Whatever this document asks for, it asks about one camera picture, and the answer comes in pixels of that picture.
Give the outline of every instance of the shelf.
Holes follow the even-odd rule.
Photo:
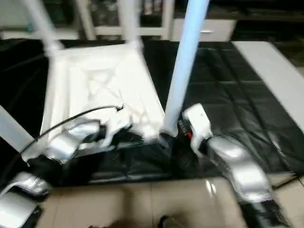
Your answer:
[[[59,28],[55,31],[58,39],[79,39],[78,32],[73,29]],[[1,32],[3,39],[11,38],[27,38],[27,39],[40,39],[38,33],[28,32],[28,31],[2,31]]]
[[[96,35],[122,35],[123,30],[119,26],[98,26],[95,27]],[[139,30],[141,36],[161,36],[163,28],[160,27],[141,27]]]

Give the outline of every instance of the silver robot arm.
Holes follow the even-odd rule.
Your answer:
[[[56,186],[63,174],[63,165],[82,150],[80,145],[94,143],[100,150],[113,148],[113,136],[121,129],[129,129],[131,119],[124,109],[112,116],[105,125],[99,120],[77,118],[57,136],[41,154],[27,160],[28,171],[18,173],[0,191],[0,228],[34,227],[41,209],[37,200],[43,200]]]
[[[214,136],[203,107],[196,104],[183,117],[192,130],[191,147],[207,156],[230,182],[249,228],[290,228],[276,203],[271,184],[249,150],[229,135]]]

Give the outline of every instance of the black cable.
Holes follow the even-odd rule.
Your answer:
[[[70,122],[82,115],[85,115],[87,113],[91,113],[93,111],[96,110],[100,110],[100,109],[105,109],[105,108],[116,108],[118,111],[123,109],[122,107],[118,107],[115,105],[108,105],[108,106],[101,106],[101,107],[96,107],[96,108],[92,108],[89,110],[86,110],[84,112],[81,112],[77,115],[74,115],[64,121],[61,121],[60,123],[57,123],[56,125],[54,125],[53,127],[49,128],[48,130],[46,130],[45,132],[43,132],[41,135],[37,136],[36,138],[34,138],[30,143],[28,143],[13,159],[12,161],[8,164],[7,168],[3,171],[1,178],[0,178],[0,187],[5,183],[5,179],[7,178],[8,174],[12,171],[12,168],[14,166],[14,164],[21,158],[22,154],[29,149],[34,143],[36,143],[40,138],[42,138],[43,136],[45,136],[46,134],[50,133],[52,130],[66,124],[67,122]]]

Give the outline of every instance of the black plastic sheet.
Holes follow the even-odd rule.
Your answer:
[[[63,41],[66,47],[112,44]],[[48,59],[33,40],[0,42],[0,104],[33,136],[40,130]],[[144,42],[144,56],[163,108],[169,92],[178,43]],[[231,43],[200,43],[184,108],[201,103],[214,133],[233,134],[268,173],[304,172],[304,135]],[[16,152],[0,141],[0,169]],[[100,153],[71,161],[64,185],[157,181],[218,176],[208,161],[198,161],[182,137],[173,149],[159,144]]]

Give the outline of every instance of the white cabinet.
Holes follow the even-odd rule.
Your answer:
[[[184,25],[184,19],[173,21],[171,41],[179,41]],[[205,20],[200,32],[200,41],[230,41],[235,27],[235,20],[208,19]]]

